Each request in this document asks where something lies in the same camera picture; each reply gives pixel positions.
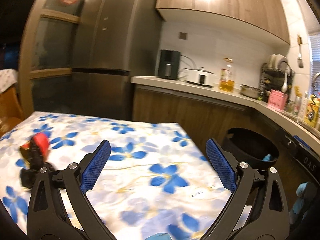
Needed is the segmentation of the red cylindrical can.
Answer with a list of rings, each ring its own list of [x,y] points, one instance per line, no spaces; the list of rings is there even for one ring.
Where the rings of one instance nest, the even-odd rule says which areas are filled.
[[[19,152],[29,168],[40,169],[49,155],[47,135],[36,133],[28,142],[19,147]]]

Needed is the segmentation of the black trash bin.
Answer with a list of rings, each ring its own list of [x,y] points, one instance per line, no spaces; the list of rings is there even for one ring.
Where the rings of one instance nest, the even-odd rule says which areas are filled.
[[[258,170],[267,170],[274,166],[279,158],[279,150],[272,141],[246,128],[229,129],[223,139],[222,148],[231,152],[238,162],[244,161]],[[271,155],[270,161],[263,161],[267,154]]]

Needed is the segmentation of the floral white blue tablecloth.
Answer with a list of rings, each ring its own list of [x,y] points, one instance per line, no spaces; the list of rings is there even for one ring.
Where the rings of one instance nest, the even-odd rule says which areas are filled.
[[[117,239],[199,239],[231,195],[177,123],[35,112],[1,137],[1,200],[22,230],[30,191],[21,185],[19,147],[36,133],[48,137],[48,161],[58,170],[110,142],[110,158],[86,195]]]

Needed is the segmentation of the wooden base cabinet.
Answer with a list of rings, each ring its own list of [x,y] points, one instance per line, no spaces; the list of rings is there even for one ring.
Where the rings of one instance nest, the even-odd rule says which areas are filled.
[[[252,107],[151,86],[134,85],[133,120],[149,123],[178,123],[191,140],[206,153],[206,142],[215,139],[222,147],[231,128],[240,127],[257,132],[272,141],[279,150],[275,167],[281,178],[289,206],[297,199],[300,184],[319,181],[319,143],[313,154],[295,156],[298,141],[276,118],[269,118]]]

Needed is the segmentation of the wooden chair with cover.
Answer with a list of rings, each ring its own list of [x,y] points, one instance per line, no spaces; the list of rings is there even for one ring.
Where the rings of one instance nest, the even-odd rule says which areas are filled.
[[[18,101],[17,71],[1,70],[1,136],[23,121],[23,112]]]

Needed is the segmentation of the pink utensil holder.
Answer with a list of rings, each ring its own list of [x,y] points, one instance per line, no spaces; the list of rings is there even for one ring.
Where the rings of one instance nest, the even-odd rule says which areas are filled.
[[[283,111],[287,102],[288,95],[279,91],[272,89],[268,97],[267,105],[278,111]]]

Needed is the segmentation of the steel pot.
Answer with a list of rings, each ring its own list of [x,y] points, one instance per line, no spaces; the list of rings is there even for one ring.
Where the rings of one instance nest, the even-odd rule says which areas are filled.
[[[260,96],[260,90],[251,86],[241,85],[240,94],[252,99],[258,99]]]

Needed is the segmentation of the white ladle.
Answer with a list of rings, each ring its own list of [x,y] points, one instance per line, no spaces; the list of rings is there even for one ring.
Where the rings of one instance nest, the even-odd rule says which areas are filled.
[[[281,87],[281,92],[285,94],[287,92],[287,89],[288,89],[288,82],[287,82],[287,70],[286,70],[284,73],[284,83]]]

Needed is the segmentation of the cooking oil bottle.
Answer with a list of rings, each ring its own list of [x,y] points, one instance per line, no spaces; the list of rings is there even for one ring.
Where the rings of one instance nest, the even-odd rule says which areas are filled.
[[[234,67],[233,59],[225,57],[225,66],[221,69],[219,89],[225,92],[233,92],[234,90]]]

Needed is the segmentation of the black dish rack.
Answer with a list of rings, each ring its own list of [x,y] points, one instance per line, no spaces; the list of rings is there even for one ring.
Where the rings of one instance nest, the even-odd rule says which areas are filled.
[[[268,101],[271,90],[282,90],[282,86],[287,80],[287,91],[285,94],[290,96],[295,72],[288,63],[288,59],[281,54],[272,54],[267,62],[261,66],[259,89],[262,92],[262,100]]]

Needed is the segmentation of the black air fryer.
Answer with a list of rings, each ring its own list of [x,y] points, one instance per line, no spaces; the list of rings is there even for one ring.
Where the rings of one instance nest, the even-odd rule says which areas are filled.
[[[157,76],[168,80],[177,80],[181,53],[174,50],[161,50]]]

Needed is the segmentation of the hanging spatula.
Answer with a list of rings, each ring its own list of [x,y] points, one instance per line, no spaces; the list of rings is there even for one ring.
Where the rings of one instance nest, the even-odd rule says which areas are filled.
[[[302,37],[298,34],[297,35],[297,44],[298,44],[298,49],[299,49],[299,53],[298,53],[298,58],[297,58],[297,62],[298,62],[298,67],[300,69],[304,68],[303,65],[303,59],[302,59]]]

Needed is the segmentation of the dark grey refrigerator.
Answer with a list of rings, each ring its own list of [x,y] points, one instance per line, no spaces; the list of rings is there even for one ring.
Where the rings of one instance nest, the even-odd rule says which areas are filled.
[[[131,119],[131,79],[155,73],[162,28],[156,2],[85,0],[72,53],[75,113]]]

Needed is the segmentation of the wall socket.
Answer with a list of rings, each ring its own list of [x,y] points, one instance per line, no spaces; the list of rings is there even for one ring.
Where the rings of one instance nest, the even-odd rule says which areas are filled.
[[[179,33],[180,40],[187,40],[187,38],[188,38],[188,33],[184,33],[184,32]]]

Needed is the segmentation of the wooden wall cabinet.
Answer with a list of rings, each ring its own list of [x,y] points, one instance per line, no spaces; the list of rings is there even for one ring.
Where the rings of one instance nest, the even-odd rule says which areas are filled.
[[[165,21],[186,21],[232,30],[274,48],[289,46],[281,0],[157,0]]]

